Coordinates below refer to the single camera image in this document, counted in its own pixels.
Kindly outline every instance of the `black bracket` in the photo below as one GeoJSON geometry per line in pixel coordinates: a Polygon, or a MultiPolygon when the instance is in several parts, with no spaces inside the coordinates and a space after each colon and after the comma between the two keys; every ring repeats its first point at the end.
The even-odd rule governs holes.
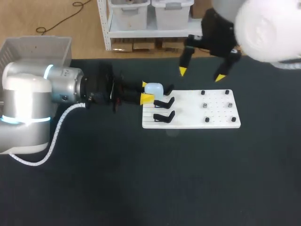
{"type": "Polygon", "coordinates": [[[155,100],[154,101],[154,105],[155,106],[158,106],[158,107],[161,107],[161,108],[165,108],[165,109],[169,109],[171,108],[171,106],[173,105],[174,103],[174,97],[172,97],[168,103],[165,103],[163,101],[159,101],[159,100],[155,100]]]}
{"type": "Polygon", "coordinates": [[[163,116],[161,114],[154,114],[154,120],[159,122],[170,123],[173,120],[174,116],[175,116],[175,111],[172,111],[168,117],[163,116]]]}
{"type": "Polygon", "coordinates": [[[174,90],[174,85],[168,86],[167,89],[164,89],[164,95],[169,96],[173,90],[174,90]]]}

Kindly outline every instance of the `yellow fingertip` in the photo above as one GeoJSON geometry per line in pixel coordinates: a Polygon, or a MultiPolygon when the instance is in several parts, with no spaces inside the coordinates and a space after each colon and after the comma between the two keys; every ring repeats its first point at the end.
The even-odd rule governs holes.
{"type": "Polygon", "coordinates": [[[218,82],[218,81],[224,79],[225,77],[226,77],[226,75],[224,75],[224,74],[219,74],[219,75],[217,76],[217,78],[215,79],[215,82],[218,82]]]}
{"type": "Polygon", "coordinates": [[[179,67],[179,69],[180,69],[181,76],[183,77],[186,70],[187,70],[187,68],[186,67],[179,67]]]}
{"type": "Polygon", "coordinates": [[[154,100],[154,95],[142,93],[140,96],[140,105],[143,105],[144,103],[154,102],[154,100]]]}

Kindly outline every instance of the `metal shelf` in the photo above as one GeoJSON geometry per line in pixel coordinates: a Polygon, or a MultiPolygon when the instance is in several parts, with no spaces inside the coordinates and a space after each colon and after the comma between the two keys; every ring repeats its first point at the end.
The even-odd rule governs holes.
{"type": "Polygon", "coordinates": [[[97,5],[106,50],[111,50],[111,38],[170,38],[187,37],[189,34],[202,36],[201,19],[189,18],[187,28],[183,30],[158,30],[155,9],[152,6],[148,7],[146,30],[123,31],[119,29],[110,7],[108,17],[107,0],[97,0],[97,5]]]}
{"type": "Polygon", "coordinates": [[[108,36],[110,38],[169,38],[169,37],[187,37],[189,34],[202,35],[201,19],[192,19],[189,17],[188,26],[183,30],[158,30],[155,10],[148,8],[147,29],[123,31],[118,27],[118,22],[114,15],[110,15],[111,27],[108,36]]]}

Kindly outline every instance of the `white pegboard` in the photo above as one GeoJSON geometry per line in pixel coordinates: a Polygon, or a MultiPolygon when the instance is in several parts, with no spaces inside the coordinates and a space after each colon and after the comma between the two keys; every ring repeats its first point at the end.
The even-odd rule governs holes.
{"type": "Polygon", "coordinates": [[[232,90],[174,90],[161,101],[174,97],[170,109],[158,108],[154,104],[143,105],[142,127],[145,129],[233,129],[240,127],[240,119],[232,90]],[[175,111],[171,123],[157,122],[153,115],[169,116],[175,111]]]}

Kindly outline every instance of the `cable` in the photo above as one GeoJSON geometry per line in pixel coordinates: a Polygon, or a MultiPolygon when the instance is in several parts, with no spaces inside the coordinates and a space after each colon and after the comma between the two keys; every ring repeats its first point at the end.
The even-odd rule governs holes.
{"type": "Polygon", "coordinates": [[[301,63],[291,63],[291,64],[284,64],[284,63],[271,63],[274,67],[285,69],[285,70],[298,70],[301,69],[301,63]]]}
{"type": "Polygon", "coordinates": [[[91,0],[88,0],[88,1],[86,1],[85,3],[82,3],[82,2],[80,2],[80,1],[76,1],[76,2],[72,3],[72,5],[73,5],[74,7],[80,7],[79,11],[77,11],[76,13],[72,14],[71,16],[65,18],[64,20],[58,22],[56,25],[54,25],[53,27],[49,28],[48,30],[47,30],[45,27],[38,27],[38,28],[36,29],[36,32],[37,32],[37,33],[41,33],[41,35],[44,35],[46,32],[51,31],[52,29],[54,29],[55,27],[57,27],[58,25],[60,25],[62,22],[64,22],[64,21],[68,20],[69,18],[71,18],[71,17],[77,15],[80,11],[83,10],[84,5],[88,4],[90,1],[91,1],[91,0]]]}
{"type": "Polygon", "coordinates": [[[60,128],[61,128],[61,125],[62,125],[62,122],[64,121],[65,117],[67,116],[67,114],[69,112],[71,112],[72,110],[76,109],[76,108],[81,108],[81,107],[86,107],[86,105],[84,103],[79,103],[79,104],[74,104],[72,106],[70,106],[69,108],[67,108],[66,111],[64,111],[64,113],[62,114],[60,120],[58,121],[57,123],[57,126],[56,126],[56,129],[55,129],[55,134],[53,136],[53,139],[52,139],[52,142],[51,142],[51,145],[50,145],[50,148],[48,150],[48,153],[46,154],[46,156],[41,160],[41,161],[38,161],[38,162],[30,162],[30,161],[25,161],[19,157],[17,157],[16,155],[14,154],[10,154],[11,157],[13,157],[15,160],[17,160],[18,162],[24,164],[24,165],[28,165],[28,166],[40,166],[42,165],[43,163],[45,163],[48,158],[50,157],[54,147],[55,147],[55,143],[56,143],[56,139],[57,139],[57,136],[58,136],[58,133],[60,131],[60,128]]]}

